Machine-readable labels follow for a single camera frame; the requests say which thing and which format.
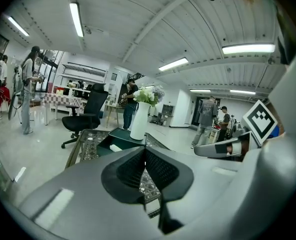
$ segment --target table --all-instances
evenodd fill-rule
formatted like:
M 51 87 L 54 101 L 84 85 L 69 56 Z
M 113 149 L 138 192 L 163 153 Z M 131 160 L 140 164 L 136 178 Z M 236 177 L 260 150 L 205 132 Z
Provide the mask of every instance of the table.
M 109 119 L 110 119 L 110 115 L 111 115 L 111 111 L 112 109 L 116 110 L 116 114 L 117 114 L 117 123 L 118 123 L 118 127 L 119 127 L 119 117 L 118 117 L 118 109 L 122 109 L 124 110 L 123 106 L 116 106 L 116 105 L 110 105 L 110 104 L 106 104 L 106 106 L 108 107 L 108 110 L 110 108 L 109 114 L 108 114 L 108 118 L 107 118 L 107 127 L 108 128 L 108 123 L 109 123 Z
M 128 130 L 124 130 L 121 128 L 116 128 L 112 131 L 85 129 L 81 132 L 75 146 L 73 147 L 73 149 L 70 153 L 70 156 L 68 158 L 68 161 L 66 163 L 65 169 L 71 167 L 74 164 L 77 164 L 77 163 L 80 163 L 83 161 L 96 159 L 97 155 L 99 153 L 97 151 L 100 151 L 102 154 L 105 155 L 104 151 L 102 152 L 100 150 L 100 146 L 98 146 L 98 144 L 100 144 L 102 141 L 104 141 L 108 137 L 109 134 L 111 134 L 111 136 L 113 136 L 115 138 L 118 138 L 118 139 L 122 138 L 123 140 L 131 141 L 133 144 L 137 143 L 138 145 L 141 145 L 141 140 L 135 140 L 135 139 L 130 140 L 129 139 L 130 138 L 130 131 L 128 131 Z M 159 148 L 163 148 L 163 149 L 168 150 L 168 148 L 165 145 L 160 143 L 157 139 L 155 139 L 150 134 L 145 133 L 145 135 L 146 135 L 145 146 L 159 147 Z M 92 155 L 88 155 L 85 152 L 85 147 L 86 147 L 88 137 L 92 137 L 93 142 L 95 144 L 94 145 L 95 151 L 92 152 Z M 144 172 L 142 174 L 140 189 L 138 191 L 142 192 L 145 195 L 146 204 L 150 203 L 160 197 L 160 191 L 155 186 L 149 173 L 146 170 L 144 170 Z M 156 211 L 154 211 L 153 214 L 149 214 L 149 215 L 150 215 L 150 217 L 154 217 L 154 216 L 158 215 L 158 213 Z
M 66 96 L 66 95 L 57 95 L 54 93 L 46 93 L 42 100 L 42 105 L 45 108 L 45 121 L 44 124 L 48 125 L 48 104 L 54 104 L 56 106 L 55 120 L 58 120 L 58 105 L 73 105 L 77 106 L 78 115 L 82 113 L 84 108 L 81 98 Z
M 168 115 L 165 113 L 158 113 L 158 121 L 160 121 L 161 125 L 163 126 L 164 121 L 166 121 L 165 125 L 166 127 L 170 126 L 171 120 L 172 120 L 173 116 L 172 115 Z

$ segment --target cap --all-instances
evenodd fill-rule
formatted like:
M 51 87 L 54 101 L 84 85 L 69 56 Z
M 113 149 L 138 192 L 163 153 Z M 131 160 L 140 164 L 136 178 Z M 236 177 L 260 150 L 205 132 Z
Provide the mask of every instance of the cap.
M 38 53 L 40 53 L 40 47 L 33 46 L 32 49 L 31 49 L 31 52 L 38 52 Z

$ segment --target woman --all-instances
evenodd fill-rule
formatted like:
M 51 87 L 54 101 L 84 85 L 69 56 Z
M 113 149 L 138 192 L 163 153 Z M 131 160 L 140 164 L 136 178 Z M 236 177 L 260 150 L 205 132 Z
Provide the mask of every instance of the woman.
M 23 134 L 31 134 L 33 130 L 30 128 L 30 97 L 31 97 L 31 83 L 42 82 L 42 78 L 32 77 L 34 71 L 34 61 L 38 57 L 40 48 L 38 46 L 32 47 L 31 52 L 21 64 L 22 79 L 24 82 L 24 90 L 22 91 L 23 104 L 22 104 L 22 127 Z

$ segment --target fluorescent light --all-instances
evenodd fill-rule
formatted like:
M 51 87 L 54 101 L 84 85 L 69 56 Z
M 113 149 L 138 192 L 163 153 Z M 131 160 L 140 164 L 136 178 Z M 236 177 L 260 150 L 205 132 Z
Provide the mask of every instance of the fluorescent light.
M 210 93 L 211 91 L 210 90 L 205 90 L 205 89 L 191 89 L 190 90 L 191 92 L 193 93 Z
M 247 90 L 230 90 L 231 93 L 238 93 L 238 94 L 249 94 L 249 95 L 255 95 L 256 93 L 254 91 L 247 91 Z
M 18 30 L 20 30 L 26 37 L 29 36 L 28 32 L 26 32 L 12 17 L 8 17 L 9 21 L 17 27 Z
M 76 30 L 77 30 L 77 34 L 79 37 L 82 38 L 84 34 L 83 34 L 83 29 L 81 24 L 79 4 L 76 2 L 70 3 L 70 10 L 71 10 L 74 26 L 76 27 Z
M 236 53 L 273 53 L 275 45 L 271 43 L 239 44 L 222 47 L 224 54 Z
M 179 66 L 179 65 L 182 65 L 182 64 L 185 64 L 185 63 L 188 63 L 189 61 L 186 59 L 186 58 L 181 58 L 179 60 L 176 60 L 175 62 L 172 62 L 170 64 L 167 64 L 165 66 L 162 66 L 160 67 L 159 69 L 161 71 L 164 71 L 164 70 L 168 70 L 170 68 L 173 68 L 173 67 L 176 67 L 176 66 Z

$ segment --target white vase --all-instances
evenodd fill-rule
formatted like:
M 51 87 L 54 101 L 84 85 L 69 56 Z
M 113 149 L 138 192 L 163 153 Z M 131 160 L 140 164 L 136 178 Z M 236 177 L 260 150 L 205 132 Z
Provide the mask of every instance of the white vase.
M 148 122 L 148 110 L 150 108 L 149 103 L 139 102 L 139 109 L 134 117 L 130 137 L 135 140 L 143 140 L 144 133 L 146 132 Z

